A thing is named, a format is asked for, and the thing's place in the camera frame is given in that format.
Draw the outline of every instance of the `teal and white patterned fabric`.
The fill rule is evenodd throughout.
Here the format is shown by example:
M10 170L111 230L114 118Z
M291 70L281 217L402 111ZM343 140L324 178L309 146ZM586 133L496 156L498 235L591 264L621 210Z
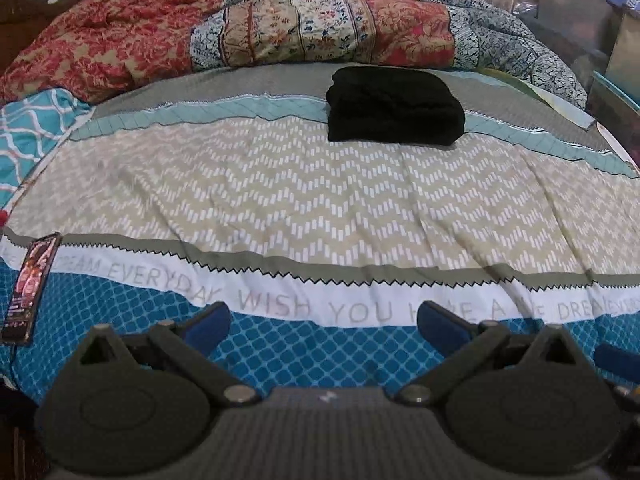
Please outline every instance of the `teal and white patterned fabric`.
M51 89L0 109L0 207L33 168L66 138L92 107L64 89Z

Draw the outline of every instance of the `chevron pattern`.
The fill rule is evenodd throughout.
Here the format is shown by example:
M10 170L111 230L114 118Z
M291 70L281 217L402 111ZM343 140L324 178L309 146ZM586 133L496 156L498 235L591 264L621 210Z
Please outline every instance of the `chevron pattern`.
M0 108L0 207L56 147L76 117L90 109L63 89L40 92Z
M449 150L340 144L322 123L232 118L66 143L9 227L340 266L625 274L640 272L639 186L481 134Z

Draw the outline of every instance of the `smartphone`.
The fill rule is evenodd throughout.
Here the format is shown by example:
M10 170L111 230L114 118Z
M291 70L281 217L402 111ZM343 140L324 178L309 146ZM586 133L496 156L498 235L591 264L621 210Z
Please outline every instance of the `smartphone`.
M2 344L31 343L42 289L61 240L60 233L53 233L29 244L4 316Z

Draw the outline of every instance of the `blanket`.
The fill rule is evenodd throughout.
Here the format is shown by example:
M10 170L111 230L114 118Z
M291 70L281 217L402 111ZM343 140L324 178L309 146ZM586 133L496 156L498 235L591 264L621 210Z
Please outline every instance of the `blanket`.
M67 90L52 89L0 109L0 208L10 208L18 187L68 137L92 107Z
M233 320L209 358L262 393L393 393L442 359L415 326L425 300L521 333L563 323L589 357L640 351L640 178L597 132L436 72L466 113L454 146L328 142L314 82L340 67L224 69L98 106L0 240L7 301L28 242L64 234L23 390L41 399L95 323L136 333L217 300Z
M0 78L0 103L62 87L96 104L191 70L295 61L495 68L584 108L516 17L471 0L85 0Z

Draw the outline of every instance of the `folded clothing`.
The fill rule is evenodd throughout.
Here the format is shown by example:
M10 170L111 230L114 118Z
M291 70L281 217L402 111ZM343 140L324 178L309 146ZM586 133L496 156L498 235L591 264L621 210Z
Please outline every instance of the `folded clothing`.
M428 72L349 66L326 93L332 142L373 140L450 146L465 132L465 111Z

